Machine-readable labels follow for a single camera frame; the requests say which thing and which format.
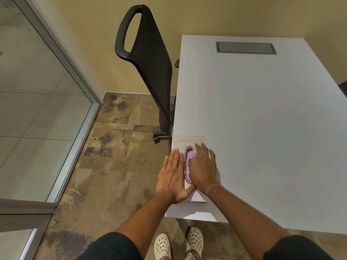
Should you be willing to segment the person's right hand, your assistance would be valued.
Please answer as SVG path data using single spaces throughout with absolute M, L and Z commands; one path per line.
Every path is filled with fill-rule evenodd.
M 204 193 L 209 195 L 214 187 L 219 186 L 220 183 L 217 180 L 217 165 L 215 153 L 209 149 L 211 161 L 201 160 L 201 144 L 195 144 L 196 148 L 196 171 L 190 173 L 190 179 L 192 184 Z

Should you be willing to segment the person's left hand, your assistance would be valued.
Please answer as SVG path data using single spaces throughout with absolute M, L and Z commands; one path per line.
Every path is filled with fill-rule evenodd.
M 169 156 L 167 162 L 167 168 L 165 174 L 157 180 L 155 197 L 158 197 L 162 204 L 169 207 L 172 204 L 177 203 L 177 194 L 180 189 L 184 188 L 184 154 L 180 152 L 180 163 L 178 172 L 173 175 L 169 173 Z

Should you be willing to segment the oval pink dish silver rim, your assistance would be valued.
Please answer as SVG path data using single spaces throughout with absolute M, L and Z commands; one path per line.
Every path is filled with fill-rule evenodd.
M 191 179 L 189 176 L 189 160 L 196 158 L 195 149 L 192 146 L 187 146 L 184 151 L 184 177 L 187 184 L 191 185 Z

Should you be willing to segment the person's left forearm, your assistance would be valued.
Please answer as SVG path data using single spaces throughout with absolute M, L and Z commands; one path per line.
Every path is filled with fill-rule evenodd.
M 129 238 L 144 259 L 165 212 L 175 201 L 170 189 L 160 189 L 140 209 L 132 214 L 116 232 Z

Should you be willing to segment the person's right forearm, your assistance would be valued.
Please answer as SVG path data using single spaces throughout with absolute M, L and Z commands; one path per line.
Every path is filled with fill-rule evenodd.
M 196 184 L 220 210 L 234 229 L 240 242 L 252 260 L 262 260 L 264 254 L 290 233 L 272 219 L 250 206 L 213 180 Z

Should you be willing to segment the white paper sheet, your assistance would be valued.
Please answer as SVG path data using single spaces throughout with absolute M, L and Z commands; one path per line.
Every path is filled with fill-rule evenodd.
M 179 148 L 180 152 L 185 151 L 187 146 L 192 146 L 195 149 L 195 144 L 201 144 L 205 142 L 205 136 L 204 135 L 174 135 L 171 141 L 171 148 Z M 190 185 L 186 183 L 185 177 L 184 177 L 184 185 L 185 189 L 187 189 Z M 195 190 L 186 201 L 190 202 L 207 202 L 207 198 L 204 194 L 202 194 L 200 191 Z

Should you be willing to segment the person's white right clog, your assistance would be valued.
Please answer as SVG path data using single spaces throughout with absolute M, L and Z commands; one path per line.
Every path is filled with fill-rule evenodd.
M 204 240 L 200 229 L 195 226 L 190 227 L 186 241 L 185 260 L 201 260 Z

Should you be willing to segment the person's white clog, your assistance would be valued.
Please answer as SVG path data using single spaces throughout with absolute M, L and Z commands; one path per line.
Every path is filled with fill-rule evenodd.
M 200 229 L 195 226 L 190 227 L 186 241 L 185 260 L 201 260 L 204 240 Z
M 154 242 L 155 260 L 172 260 L 171 244 L 166 233 L 160 233 Z

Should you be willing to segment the person's white left clog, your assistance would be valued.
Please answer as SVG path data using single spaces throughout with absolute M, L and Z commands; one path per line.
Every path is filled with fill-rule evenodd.
M 155 260 L 172 260 L 171 244 L 166 233 L 160 233 L 154 242 Z

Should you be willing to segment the person's dark left sleeve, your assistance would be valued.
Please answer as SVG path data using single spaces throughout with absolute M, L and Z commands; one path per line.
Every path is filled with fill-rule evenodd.
M 109 232 L 90 243 L 76 260 L 144 260 L 135 244 L 125 235 Z

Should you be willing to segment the person's dark sleeve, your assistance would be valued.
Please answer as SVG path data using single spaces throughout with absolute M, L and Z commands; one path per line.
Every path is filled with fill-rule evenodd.
M 312 240 L 292 235 L 280 239 L 263 255 L 263 260 L 334 260 Z
M 76 260 L 144 260 L 135 244 L 125 235 L 109 232 L 90 243 Z

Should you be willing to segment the black mesh office chair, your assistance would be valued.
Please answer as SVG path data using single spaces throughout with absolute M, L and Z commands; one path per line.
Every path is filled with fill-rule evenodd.
M 130 52 L 124 48 L 128 27 L 141 14 L 137 35 Z M 161 137 L 172 138 L 174 109 L 170 108 L 172 64 L 154 17 L 144 4 L 132 6 L 123 17 L 115 39 L 115 53 L 135 66 L 159 109 L 160 132 L 153 133 L 155 144 Z

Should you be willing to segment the person's dark right sleeve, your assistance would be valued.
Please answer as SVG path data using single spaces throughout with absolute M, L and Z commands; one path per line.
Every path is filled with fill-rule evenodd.
M 334 260 L 312 240 L 292 235 L 280 239 L 263 255 L 263 260 Z

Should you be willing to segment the glass partition aluminium frame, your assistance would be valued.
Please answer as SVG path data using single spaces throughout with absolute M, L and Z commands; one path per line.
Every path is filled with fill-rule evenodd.
M 0 260 L 32 260 L 101 106 L 32 0 L 0 0 Z

